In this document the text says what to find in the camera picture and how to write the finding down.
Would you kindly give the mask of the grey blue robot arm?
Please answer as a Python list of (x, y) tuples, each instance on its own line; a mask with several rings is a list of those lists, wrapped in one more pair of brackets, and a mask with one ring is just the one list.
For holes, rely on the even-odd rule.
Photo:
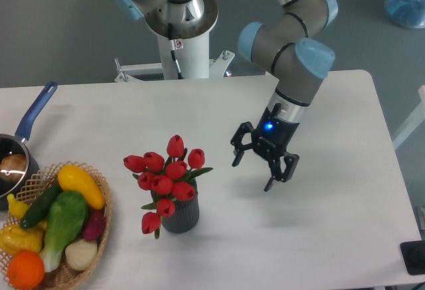
[[(145, 19), (156, 35), (163, 76), (167, 80), (211, 75), (209, 33), (216, 25), (215, 0), (114, 0), (133, 20)], [(334, 52), (314, 36), (337, 16), (336, 0), (278, 0), (282, 18), (267, 27), (246, 25), (238, 37), (239, 53), (278, 79), (257, 126), (239, 126), (231, 144), (234, 164), (252, 150), (267, 161), (267, 187), (291, 179), (299, 157), (288, 144), (300, 119), (327, 77)]]

